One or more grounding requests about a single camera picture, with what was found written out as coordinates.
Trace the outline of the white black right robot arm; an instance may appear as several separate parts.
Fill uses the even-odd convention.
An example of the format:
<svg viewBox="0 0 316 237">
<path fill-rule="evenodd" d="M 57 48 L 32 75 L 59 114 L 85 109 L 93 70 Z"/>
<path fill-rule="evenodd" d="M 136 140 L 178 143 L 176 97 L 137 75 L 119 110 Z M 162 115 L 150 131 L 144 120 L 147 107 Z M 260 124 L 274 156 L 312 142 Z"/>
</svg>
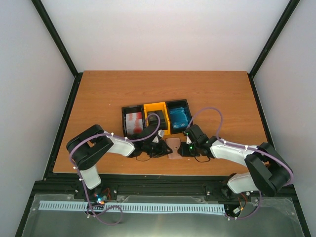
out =
<svg viewBox="0 0 316 237">
<path fill-rule="evenodd" d="M 198 125 L 190 125 L 184 131 L 186 141 L 178 153 L 183 157 L 225 159 L 247 168 L 246 173 L 233 173 L 224 182 L 221 192 L 225 199 L 256 191 L 268 197 L 293 183 L 294 173 L 275 148 L 269 143 L 259 146 L 229 142 L 219 136 L 208 137 Z"/>
</svg>

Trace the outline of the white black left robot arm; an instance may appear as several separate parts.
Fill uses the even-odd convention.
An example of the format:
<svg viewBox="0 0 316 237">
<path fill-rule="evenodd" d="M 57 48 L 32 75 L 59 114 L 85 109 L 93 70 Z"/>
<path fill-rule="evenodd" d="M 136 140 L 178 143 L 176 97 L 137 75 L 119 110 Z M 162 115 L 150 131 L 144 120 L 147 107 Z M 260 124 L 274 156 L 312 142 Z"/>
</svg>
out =
<svg viewBox="0 0 316 237">
<path fill-rule="evenodd" d="M 146 153 L 150 158 L 159 158 L 172 153 L 163 137 L 164 131 L 154 125 L 123 138 L 108 133 L 100 125 L 95 124 L 70 140 L 66 149 L 70 154 L 70 161 L 79 172 L 79 179 L 84 181 L 86 194 L 96 199 L 103 192 L 96 163 L 106 153 L 129 158 Z"/>
</svg>

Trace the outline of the yellow card bin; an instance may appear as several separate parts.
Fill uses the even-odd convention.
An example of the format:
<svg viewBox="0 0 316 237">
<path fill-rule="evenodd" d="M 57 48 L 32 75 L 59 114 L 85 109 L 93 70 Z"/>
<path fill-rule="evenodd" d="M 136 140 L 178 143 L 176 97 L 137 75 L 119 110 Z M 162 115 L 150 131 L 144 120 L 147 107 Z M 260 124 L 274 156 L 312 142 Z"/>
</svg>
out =
<svg viewBox="0 0 316 237">
<path fill-rule="evenodd" d="M 167 106 L 166 102 L 156 102 L 156 103 L 148 103 L 144 104 L 144 114 L 145 114 L 145 119 L 146 119 L 146 125 L 149 125 L 148 123 L 148 115 L 147 113 L 149 111 L 156 111 L 156 110 L 162 110 L 164 113 L 165 117 L 165 122 L 166 122 L 166 130 L 163 130 L 165 132 L 165 135 L 170 135 L 171 134 L 171 125 L 170 125 L 170 119 L 169 115 L 167 112 Z"/>
</svg>

